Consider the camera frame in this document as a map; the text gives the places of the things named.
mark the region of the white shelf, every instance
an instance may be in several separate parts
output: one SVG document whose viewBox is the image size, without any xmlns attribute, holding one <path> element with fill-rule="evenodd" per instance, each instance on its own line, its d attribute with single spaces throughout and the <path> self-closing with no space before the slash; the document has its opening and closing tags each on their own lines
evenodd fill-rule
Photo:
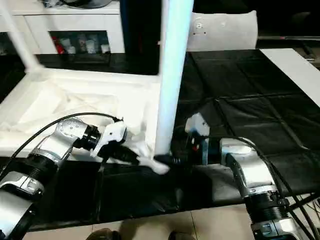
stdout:
<svg viewBox="0 0 320 240">
<path fill-rule="evenodd" d="M 107 6 L 94 9 L 78 9 L 68 6 L 45 8 L 38 0 L 9 0 L 8 5 L 13 15 L 81 15 L 81 14 L 100 14 L 100 15 L 119 15 L 119 1 L 112 1 Z"/>
</svg>

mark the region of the black cylinder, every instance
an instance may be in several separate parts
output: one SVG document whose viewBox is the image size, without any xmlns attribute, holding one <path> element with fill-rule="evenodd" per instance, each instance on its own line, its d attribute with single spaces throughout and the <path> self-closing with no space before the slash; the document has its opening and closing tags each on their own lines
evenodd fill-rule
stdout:
<svg viewBox="0 0 320 240">
<path fill-rule="evenodd" d="M 98 131 L 98 128 L 93 125 L 87 126 L 84 135 L 81 139 L 77 139 L 73 146 L 77 149 L 84 148 L 85 150 L 90 151 L 91 149 L 94 149 L 96 145 L 99 142 L 100 139 L 100 132 Z"/>
<path fill-rule="evenodd" d="M 44 186 L 53 179 L 58 170 L 58 166 L 51 159 L 36 154 L 30 154 L 19 165 L 20 172 L 38 180 Z"/>
<path fill-rule="evenodd" d="M 289 202 L 280 198 L 276 191 L 245 197 L 244 202 L 253 224 L 288 217 L 286 206 Z"/>
</svg>

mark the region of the floor tile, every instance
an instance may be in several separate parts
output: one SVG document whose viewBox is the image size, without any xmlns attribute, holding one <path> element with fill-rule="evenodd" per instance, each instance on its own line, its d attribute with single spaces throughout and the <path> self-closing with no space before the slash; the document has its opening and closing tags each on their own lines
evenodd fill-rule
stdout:
<svg viewBox="0 0 320 240">
<path fill-rule="evenodd" d="M 198 240 L 252 240 L 246 206 L 233 205 L 192 211 Z"/>
<path fill-rule="evenodd" d="M 92 232 L 92 225 L 68 227 L 27 233 L 23 240 L 85 240 Z"/>
<path fill-rule="evenodd" d="M 167 240 L 172 231 L 196 237 L 189 211 L 93 225 L 94 231 L 103 228 L 119 231 L 122 240 Z"/>
</svg>

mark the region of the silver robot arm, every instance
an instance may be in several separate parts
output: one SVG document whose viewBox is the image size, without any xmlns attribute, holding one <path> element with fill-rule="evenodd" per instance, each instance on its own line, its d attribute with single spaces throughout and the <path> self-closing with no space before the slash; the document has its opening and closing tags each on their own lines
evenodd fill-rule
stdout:
<svg viewBox="0 0 320 240">
<path fill-rule="evenodd" d="M 254 238 L 302 240 L 294 220 L 288 217 L 288 200 L 279 196 L 273 176 L 256 150 L 243 141 L 222 138 L 220 153 L 221 164 L 231 168 L 244 199 Z"/>
<path fill-rule="evenodd" d="M 77 118 L 59 122 L 55 131 L 45 137 L 26 160 L 0 179 L 0 240 L 23 238 L 36 214 L 35 203 L 73 147 L 98 153 L 103 145 L 124 141 L 126 132 L 123 121 L 108 125 L 102 136 L 97 127 Z"/>
</svg>

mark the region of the black cable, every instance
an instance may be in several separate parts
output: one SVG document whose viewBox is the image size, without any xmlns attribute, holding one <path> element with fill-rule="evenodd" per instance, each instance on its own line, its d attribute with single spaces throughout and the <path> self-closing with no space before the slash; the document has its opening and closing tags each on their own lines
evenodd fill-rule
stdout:
<svg viewBox="0 0 320 240">
<path fill-rule="evenodd" d="M 308 203 L 306 203 L 305 205 L 307 205 L 310 209 L 312 209 L 313 211 L 315 211 L 315 212 L 317 212 L 318 214 L 320 214 L 320 212 L 317 210 L 316 207 L 312 207 L 312 206 L 310 206 Z"/>
<path fill-rule="evenodd" d="M 299 225 L 301 230 L 305 233 L 305 235 L 310 240 L 315 240 L 314 236 L 309 232 L 309 230 L 306 228 L 306 226 L 302 223 L 302 221 L 299 219 L 299 217 L 295 214 L 295 212 L 292 209 L 289 209 L 289 213 L 291 214 L 292 218 L 295 220 L 295 222 Z"/>
<path fill-rule="evenodd" d="M 217 139 L 218 137 L 216 136 L 204 136 L 203 138 L 214 138 Z M 308 222 L 311 231 L 313 233 L 314 239 L 315 240 L 320 240 L 320 234 L 316 228 L 316 226 L 314 225 L 314 223 L 312 222 L 310 216 L 308 215 L 308 213 L 306 212 L 305 208 L 303 205 L 300 204 L 299 199 L 297 198 L 297 195 L 294 194 L 293 190 L 291 189 L 290 185 L 288 184 L 288 182 L 285 180 L 285 178 L 282 176 L 282 174 L 279 172 L 279 170 L 277 169 L 277 167 L 263 154 L 263 152 L 252 142 L 242 138 L 242 137 L 238 137 L 238 136 L 223 136 L 223 137 L 219 137 L 219 139 L 221 138 L 228 138 L 228 139 L 235 139 L 235 140 L 239 140 L 247 145 L 249 145 L 251 148 L 253 148 L 257 154 L 262 158 L 262 160 L 265 162 L 265 164 L 267 164 L 267 166 L 269 166 L 269 169 L 271 171 L 271 174 L 274 175 L 274 181 L 275 181 L 275 185 L 278 188 L 279 194 L 281 197 L 283 197 L 283 191 L 282 188 L 280 186 L 279 181 L 277 180 L 277 177 L 281 180 L 281 182 L 284 184 L 284 186 L 286 187 L 286 189 L 288 190 L 289 194 L 293 197 L 294 201 L 296 202 L 296 204 L 298 205 L 298 207 L 300 208 L 303 216 L 305 217 L 306 221 Z"/>
<path fill-rule="evenodd" d="M 39 131 L 37 131 L 35 134 L 33 134 L 27 141 L 24 142 L 24 144 L 22 144 L 13 154 L 12 156 L 10 157 L 8 163 L 2 168 L 2 171 L 0 173 L 0 179 L 3 175 L 3 173 L 6 171 L 6 169 L 8 168 L 8 166 L 10 165 L 10 163 L 17 157 L 17 155 L 22 151 L 22 149 L 25 148 L 25 146 L 27 146 L 33 139 L 35 139 L 37 136 L 39 136 L 42 132 L 44 132 L 46 129 L 50 128 L 51 126 L 63 121 L 63 120 L 66 120 L 66 119 L 69 119 L 69 118 L 72 118 L 72 117 L 77 117 L 77 116 L 85 116 L 85 115 L 96 115 L 96 116 L 102 116 L 102 117 L 107 117 L 107 118 L 111 118 L 114 122 L 119 122 L 120 119 L 114 117 L 114 116 L 111 116 L 109 114 L 105 114 L 105 113 L 100 113 L 100 112 L 79 112 L 79 113 L 74 113 L 74 114 L 70 114 L 70 115 L 67 115 L 67 116 L 64 116 L 64 117 L 61 117 L 51 123 L 49 123 L 48 125 L 44 126 L 43 128 L 41 128 Z"/>
<path fill-rule="evenodd" d="M 315 203 L 315 205 L 316 205 L 318 208 L 320 208 L 320 205 L 317 203 L 316 200 L 314 200 L 314 203 Z"/>
<path fill-rule="evenodd" d="M 319 215 L 320 212 L 318 212 L 318 210 L 317 210 L 317 206 L 315 204 L 315 201 L 313 201 L 312 204 L 313 204 L 313 207 L 314 207 L 315 214 L 316 214 L 316 216 L 318 217 L 318 219 L 320 221 L 320 215 Z"/>
</svg>

